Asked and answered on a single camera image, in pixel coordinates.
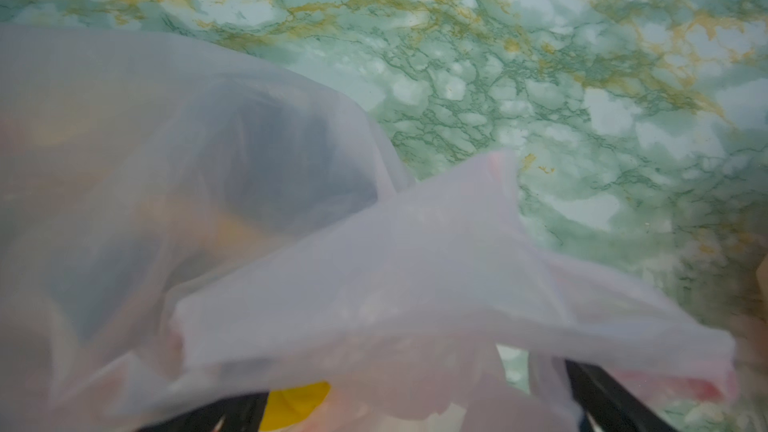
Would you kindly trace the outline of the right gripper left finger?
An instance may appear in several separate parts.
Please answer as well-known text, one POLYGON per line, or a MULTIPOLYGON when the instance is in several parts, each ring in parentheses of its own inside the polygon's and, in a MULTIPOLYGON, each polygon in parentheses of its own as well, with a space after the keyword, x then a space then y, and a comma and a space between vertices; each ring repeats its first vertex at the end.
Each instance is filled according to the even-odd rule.
POLYGON ((140 432, 257 432, 268 397, 269 393, 263 392, 222 399, 140 432))

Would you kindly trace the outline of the peach scalloped plastic bowl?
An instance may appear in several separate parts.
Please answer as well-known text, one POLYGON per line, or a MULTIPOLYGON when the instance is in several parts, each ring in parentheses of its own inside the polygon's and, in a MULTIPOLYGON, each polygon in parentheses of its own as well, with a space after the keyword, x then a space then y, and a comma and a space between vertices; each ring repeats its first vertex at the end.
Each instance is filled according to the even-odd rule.
POLYGON ((768 306, 768 255, 759 264, 755 277, 759 287, 760 297, 764 307, 768 306))

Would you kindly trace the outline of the pink translucent plastic bag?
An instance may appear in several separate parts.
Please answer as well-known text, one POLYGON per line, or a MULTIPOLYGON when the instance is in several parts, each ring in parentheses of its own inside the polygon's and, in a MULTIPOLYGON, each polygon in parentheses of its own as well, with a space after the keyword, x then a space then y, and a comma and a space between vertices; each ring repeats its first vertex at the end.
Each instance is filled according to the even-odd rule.
POLYGON ((734 339, 537 247, 516 175, 417 181, 354 101, 210 43, 5 24, 1 427, 296 391, 288 431, 574 431, 570 361, 734 399, 734 339))

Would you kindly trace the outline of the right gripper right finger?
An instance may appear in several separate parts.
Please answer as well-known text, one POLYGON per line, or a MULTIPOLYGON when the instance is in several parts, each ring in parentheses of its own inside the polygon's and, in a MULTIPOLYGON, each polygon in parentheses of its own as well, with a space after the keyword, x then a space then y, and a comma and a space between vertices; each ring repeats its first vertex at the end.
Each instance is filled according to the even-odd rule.
POLYGON ((573 399, 583 415, 579 431, 677 432, 598 366, 565 361, 573 399))

